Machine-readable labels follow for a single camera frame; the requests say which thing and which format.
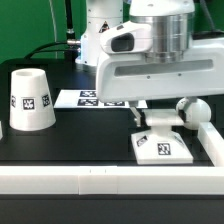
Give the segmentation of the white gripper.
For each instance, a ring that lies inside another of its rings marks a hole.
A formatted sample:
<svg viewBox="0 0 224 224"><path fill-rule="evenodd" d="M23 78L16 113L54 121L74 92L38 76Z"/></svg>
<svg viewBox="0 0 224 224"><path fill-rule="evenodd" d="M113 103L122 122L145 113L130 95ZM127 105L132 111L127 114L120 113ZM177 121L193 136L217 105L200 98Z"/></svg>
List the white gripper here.
<svg viewBox="0 0 224 224"><path fill-rule="evenodd" d="M137 127L139 100L224 94L224 38L194 40L178 62L148 62L142 53L102 53L96 73L97 97L102 102L130 101ZM191 98L182 98L176 111L190 120Z"/></svg>

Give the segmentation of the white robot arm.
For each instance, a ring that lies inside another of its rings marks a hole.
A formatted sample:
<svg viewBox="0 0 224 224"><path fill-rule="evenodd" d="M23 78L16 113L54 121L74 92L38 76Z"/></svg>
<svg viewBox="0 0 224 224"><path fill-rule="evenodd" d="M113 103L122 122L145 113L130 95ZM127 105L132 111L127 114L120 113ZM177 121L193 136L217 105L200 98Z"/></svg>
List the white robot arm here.
<svg viewBox="0 0 224 224"><path fill-rule="evenodd" d="M184 125L196 129L211 117L199 98L224 93L224 37L196 40L193 0L87 0L80 63L95 71L104 102L177 98Z"/></svg>

